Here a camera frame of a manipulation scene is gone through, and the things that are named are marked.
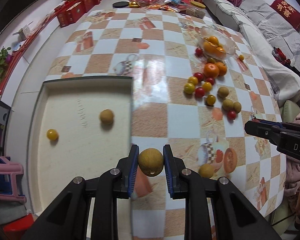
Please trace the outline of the white shallow tray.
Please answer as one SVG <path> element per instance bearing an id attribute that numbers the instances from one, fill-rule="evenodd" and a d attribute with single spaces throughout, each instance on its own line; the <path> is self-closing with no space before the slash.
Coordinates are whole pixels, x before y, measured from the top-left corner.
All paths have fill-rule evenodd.
<path id="1" fill-rule="evenodd" d="M 42 212 L 74 177 L 98 177 L 128 155 L 132 92 L 131 77 L 85 76 L 43 83 L 27 147 L 33 212 Z M 111 125 L 99 119 L 105 109 L 114 113 Z M 58 132 L 56 141 L 47 138 L 48 129 Z"/>

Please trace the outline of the yellow cherry tomato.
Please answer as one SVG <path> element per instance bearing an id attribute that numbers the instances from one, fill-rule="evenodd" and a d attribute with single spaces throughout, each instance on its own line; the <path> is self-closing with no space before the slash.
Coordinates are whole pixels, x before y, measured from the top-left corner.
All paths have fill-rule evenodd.
<path id="1" fill-rule="evenodd" d="M 214 95 L 211 95 L 209 94 L 206 99 L 205 99 L 205 103 L 208 105 L 208 106 L 214 106 L 216 102 L 216 97 Z"/>
<path id="2" fill-rule="evenodd" d="M 55 129 L 48 129 L 46 136 L 50 141 L 56 141 L 59 137 L 59 134 Z"/>

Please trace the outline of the red embroidered cushion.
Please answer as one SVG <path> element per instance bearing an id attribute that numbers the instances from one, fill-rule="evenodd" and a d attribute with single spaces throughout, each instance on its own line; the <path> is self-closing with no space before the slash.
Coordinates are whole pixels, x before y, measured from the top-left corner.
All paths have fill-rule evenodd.
<path id="1" fill-rule="evenodd" d="M 285 0 L 275 0 L 270 5 L 279 13 L 295 30 L 300 31 L 300 12 Z"/>

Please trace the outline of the tan longan fruit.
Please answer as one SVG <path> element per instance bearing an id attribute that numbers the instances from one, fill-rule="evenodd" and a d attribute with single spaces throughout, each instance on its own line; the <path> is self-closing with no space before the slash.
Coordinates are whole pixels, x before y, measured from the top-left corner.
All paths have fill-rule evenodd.
<path id="1" fill-rule="evenodd" d="M 224 99 L 222 107 L 225 111 L 232 111 L 234 109 L 234 102 L 231 99 Z"/>
<path id="2" fill-rule="evenodd" d="M 156 148 L 148 148 L 139 154 L 138 165 L 144 175 L 155 177 L 163 170 L 164 158 Z"/>

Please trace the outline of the clear glass fruit bowl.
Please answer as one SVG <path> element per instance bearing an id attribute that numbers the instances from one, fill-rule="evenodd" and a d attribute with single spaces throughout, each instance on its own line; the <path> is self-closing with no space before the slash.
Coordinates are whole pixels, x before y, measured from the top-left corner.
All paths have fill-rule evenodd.
<path id="1" fill-rule="evenodd" d="M 201 27 L 198 46 L 205 55 L 221 61 L 234 56 L 236 52 L 235 42 L 215 26 Z"/>

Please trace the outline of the red cherry tomato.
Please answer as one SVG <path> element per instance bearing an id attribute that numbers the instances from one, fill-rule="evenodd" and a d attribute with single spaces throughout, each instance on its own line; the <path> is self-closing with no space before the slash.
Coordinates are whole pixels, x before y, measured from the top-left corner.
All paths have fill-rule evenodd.
<path id="1" fill-rule="evenodd" d="M 205 90 L 202 87 L 197 87 L 194 91 L 196 98 L 202 98 L 205 95 Z"/>
<path id="2" fill-rule="evenodd" d="M 230 110 L 227 113 L 227 117 L 228 117 L 229 120 L 235 120 L 236 117 L 237 117 L 237 114 L 234 110 Z"/>

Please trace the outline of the pink plastic stool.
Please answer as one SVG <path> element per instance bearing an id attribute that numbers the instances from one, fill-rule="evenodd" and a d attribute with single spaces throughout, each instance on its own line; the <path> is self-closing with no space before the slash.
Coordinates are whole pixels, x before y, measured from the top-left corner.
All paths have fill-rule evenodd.
<path id="1" fill-rule="evenodd" d="M 26 197 L 18 186 L 17 176 L 24 174 L 23 166 L 10 161 L 10 157 L 0 157 L 0 200 L 26 203 Z"/>

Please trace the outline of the red plastic stool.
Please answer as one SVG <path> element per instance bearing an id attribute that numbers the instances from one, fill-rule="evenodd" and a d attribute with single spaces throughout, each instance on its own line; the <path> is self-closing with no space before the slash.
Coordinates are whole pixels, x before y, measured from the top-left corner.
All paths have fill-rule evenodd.
<path id="1" fill-rule="evenodd" d="M 3 226 L 3 231 L 8 239 L 21 239 L 25 232 L 33 225 L 32 214 L 19 218 Z"/>

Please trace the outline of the yellow cherry tomato in tray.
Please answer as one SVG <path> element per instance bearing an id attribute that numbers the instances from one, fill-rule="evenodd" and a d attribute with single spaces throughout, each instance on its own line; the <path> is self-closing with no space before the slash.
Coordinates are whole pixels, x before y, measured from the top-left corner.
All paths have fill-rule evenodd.
<path id="1" fill-rule="evenodd" d="M 50 141 L 56 141 L 59 137 L 59 134 L 55 129 L 48 129 L 46 136 Z"/>

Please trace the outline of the tan longan on table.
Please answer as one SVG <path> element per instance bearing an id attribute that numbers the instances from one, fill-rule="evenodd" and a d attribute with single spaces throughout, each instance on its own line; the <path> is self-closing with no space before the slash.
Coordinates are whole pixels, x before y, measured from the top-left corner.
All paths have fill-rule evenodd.
<path id="1" fill-rule="evenodd" d="M 229 95 L 229 89 L 227 87 L 219 87 L 217 94 L 224 99 Z"/>

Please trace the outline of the large orange tangerine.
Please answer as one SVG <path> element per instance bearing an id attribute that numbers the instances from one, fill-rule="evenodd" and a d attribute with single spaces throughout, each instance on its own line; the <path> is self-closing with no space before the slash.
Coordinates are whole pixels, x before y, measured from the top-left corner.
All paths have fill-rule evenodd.
<path id="1" fill-rule="evenodd" d="M 205 77 L 215 79 L 219 76 L 219 68 L 213 63 L 207 63 L 203 68 L 203 74 Z"/>

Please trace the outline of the black round lid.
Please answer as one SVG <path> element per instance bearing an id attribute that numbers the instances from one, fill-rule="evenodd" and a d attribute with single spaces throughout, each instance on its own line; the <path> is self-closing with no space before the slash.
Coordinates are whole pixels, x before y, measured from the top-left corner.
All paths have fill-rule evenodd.
<path id="1" fill-rule="evenodd" d="M 113 3 L 113 8 L 126 8 L 129 7 L 128 1 L 118 1 Z"/>

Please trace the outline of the tan longan in tray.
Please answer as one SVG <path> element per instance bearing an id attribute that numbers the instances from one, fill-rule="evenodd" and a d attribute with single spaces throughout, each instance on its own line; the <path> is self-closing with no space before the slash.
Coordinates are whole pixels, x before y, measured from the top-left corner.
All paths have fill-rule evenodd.
<path id="1" fill-rule="evenodd" d="M 114 122 L 114 113 L 110 109 L 105 109 L 99 114 L 100 121 L 105 125 L 111 125 Z"/>

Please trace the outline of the small longan fruit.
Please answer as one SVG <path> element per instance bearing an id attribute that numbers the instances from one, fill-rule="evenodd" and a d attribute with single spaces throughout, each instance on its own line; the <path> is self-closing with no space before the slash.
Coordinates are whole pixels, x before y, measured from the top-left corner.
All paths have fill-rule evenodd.
<path id="1" fill-rule="evenodd" d="M 211 164 L 203 164 L 200 166 L 198 173 L 203 178 L 211 178 L 215 174 L 215 168 Z"/>

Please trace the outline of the grey sofa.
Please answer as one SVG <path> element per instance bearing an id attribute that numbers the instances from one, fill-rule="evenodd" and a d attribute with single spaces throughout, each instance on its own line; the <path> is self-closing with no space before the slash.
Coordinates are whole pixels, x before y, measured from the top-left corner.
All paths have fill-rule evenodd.
<path id="1" fill-rule="evenodd" d="M 222 25 L 239 31 L 266 72 L 274 97 L 300 105 L 300 34 L 263 0 L 203 0 Z"/>

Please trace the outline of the red gift box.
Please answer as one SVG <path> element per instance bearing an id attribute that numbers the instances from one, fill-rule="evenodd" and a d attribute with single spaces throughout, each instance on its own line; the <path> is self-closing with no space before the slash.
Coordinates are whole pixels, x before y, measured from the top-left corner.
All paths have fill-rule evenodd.
<path id="1" fill-rule="evenodd" d="M 85 8 L 82 1 L 72 1 L 60 7 L 57 19 L 61 28 L 76 23 L 84 14 Z"/>

